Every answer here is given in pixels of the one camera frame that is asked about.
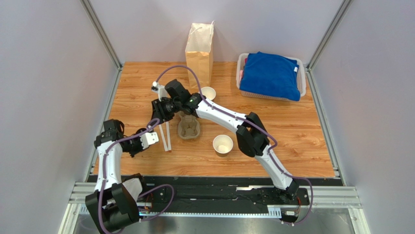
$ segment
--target wooden surface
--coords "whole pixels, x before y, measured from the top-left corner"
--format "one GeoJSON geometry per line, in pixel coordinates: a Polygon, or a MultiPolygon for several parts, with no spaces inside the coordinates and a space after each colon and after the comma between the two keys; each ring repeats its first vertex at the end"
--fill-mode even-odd
{"type": "MultiPolygon", "coordinates": [[[[151,101],[157,94],[151,84],[172,62],[127,62],[115,95],[110,119],[125,124],[125,135],[130,136],[143,128],[151,118],[151,101]]],[[[239,113],[255,112],[278,146],[274,149],[285,168],[295,176],[333,177],[333,167],[326,148],[316,108],[307,84],[307,93],[299,102],[243,97],[236,87],[236,63],[217,62],[213,66],[211,87],[216,90],[214,102],[239,113]]],[[[189,87],[187,71],[175,68],[160,80],[166,84],[177,78],[189,87]]],[[[171,152],[165,152],[159,128],[160,142],[131,158],[122,155],[121,173],[130,175],[163,176],[267,176],[253,158],[243,155],[237,148],[236,136],[227,129],[199,119],[201,133],[197,139],[182,140],[177,134],[179,116],[170,121],[171,152]],[[227,157],[215,154],[213,139],[220,134],[230,136],[234,148],[227,157]]]]}

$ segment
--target plastic basket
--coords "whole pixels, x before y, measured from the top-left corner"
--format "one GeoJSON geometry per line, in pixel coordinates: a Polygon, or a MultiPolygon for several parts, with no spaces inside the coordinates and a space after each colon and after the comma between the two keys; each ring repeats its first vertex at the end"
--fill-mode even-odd
{"type": "MultiPolygon", "coordinates": [[[[243,53],[243,54],[239,55],[238,65],[237,65],[237,68],[236,68],[236,86],[238,87],[238,89],[239,89],[239,85],[241,83],[241,80],[239,78],[239,73],[243,69],[243,67],[245,66],[245,58],[247,58],[248,55],[249,55],[249,53],[243,53]]],[[[304,66],[303,66],[301,60],[299,60],[298,58],[291,58],[291,57],[286,57],[286,58],[297,61],[297,64],[299,66],[299,71],[297,72],[297,89],[300,92],[300,97],[302,97],[302,96],[305,95],[305,86],[306,86],[304,66]]],[[[266,96],[266,95],[261,95],[261,94],[250,93],[250,92],[246,92],[246,91],[242,91],[242,90],[241,90],[241,94],[242,94],[242,96],[252,97],[252,98],[267,98],[267,99],[274,99],[274,100],[291,101],[289,99],[282,98],[282,97],[271,97],[271,96],[266,96]]]]}

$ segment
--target gray wall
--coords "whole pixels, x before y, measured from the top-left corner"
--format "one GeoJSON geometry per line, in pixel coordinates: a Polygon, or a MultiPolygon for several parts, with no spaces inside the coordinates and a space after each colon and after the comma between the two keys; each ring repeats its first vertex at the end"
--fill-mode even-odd
{"type": "Polygon", "coordinates": [[[308,63],[341,0],[91,0],[125,61],[184,61],[190,25],[216,20],[215,61],[270,52],[308,63]]]}
{"type": "Polygon", "coordinates": [[[314,75],[372,233],[415,223],[415,1],[355,0],[314,75]]]}
{"type": "Polygon", "coordinates": [[[2,0],[0,22],[0,232],[57,233],[116,69],[78,0],[2,0]]]}

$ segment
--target folded blue cloth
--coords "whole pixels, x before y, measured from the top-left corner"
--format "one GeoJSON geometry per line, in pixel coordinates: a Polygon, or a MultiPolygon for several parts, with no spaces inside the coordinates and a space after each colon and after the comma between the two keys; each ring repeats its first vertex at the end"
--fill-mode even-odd
{"type": "Polygon", "coordinates": [[[250,93],[300,100],[296,60],[258,52],[249,54],[240,89],[250,93]]]}

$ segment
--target paper cup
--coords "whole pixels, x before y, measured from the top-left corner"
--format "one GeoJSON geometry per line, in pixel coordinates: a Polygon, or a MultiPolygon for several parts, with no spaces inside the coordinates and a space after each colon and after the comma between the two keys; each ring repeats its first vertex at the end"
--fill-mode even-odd
{"type": "Polygon", "coordinates": [[[202,95],[205,95],[206,98],[213,101],[216,97],[216,91],[212,87],[203,87],[202,95]]]}
{"type": "Polygon", "coordinates": [[[233,141],[227,135],[219,135],[213,140],[213,148],[219,157],[225,157],[233,148],[233,141]]]}

